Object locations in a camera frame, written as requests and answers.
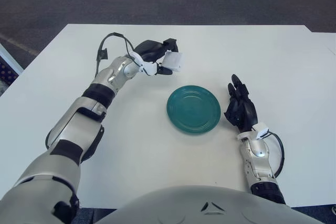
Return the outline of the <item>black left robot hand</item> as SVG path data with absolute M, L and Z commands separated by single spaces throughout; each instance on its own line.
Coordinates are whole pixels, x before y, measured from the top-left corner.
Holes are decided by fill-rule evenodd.
M 138 72 L 147 76 L 170 76 L 181 67 L 182 54 L 173 38 L 163 42 L 145 40 L 132 48 L 128 56 L 137 66 Z

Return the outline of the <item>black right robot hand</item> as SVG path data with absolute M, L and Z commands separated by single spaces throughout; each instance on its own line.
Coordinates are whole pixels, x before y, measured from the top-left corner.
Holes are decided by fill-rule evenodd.
M 257 112 L 245 84 L 235 75 L 232 75 L 232 82 L 228 84 L 230 95 L 229 105 L 224 113 L 225 118 L 233 126 L 236 126 L 240 133 L 251 131 L 253 125 L 258 123 Z

